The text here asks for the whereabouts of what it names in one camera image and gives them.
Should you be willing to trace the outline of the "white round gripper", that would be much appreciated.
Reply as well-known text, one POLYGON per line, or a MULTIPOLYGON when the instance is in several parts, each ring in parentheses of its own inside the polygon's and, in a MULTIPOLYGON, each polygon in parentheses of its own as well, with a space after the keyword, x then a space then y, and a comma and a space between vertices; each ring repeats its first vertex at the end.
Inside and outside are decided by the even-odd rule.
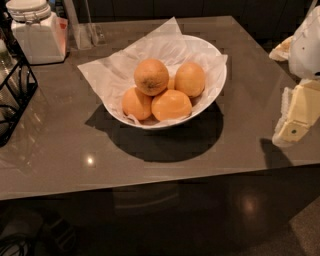
POLYGON ((288 61, 290 72, 302 79, 293 89, 284 88, 281 117, 272 137, 274 145, 289 147, 320 118, 320 6, 307 15, 293 37, 272 49, 269 58, 288 61))

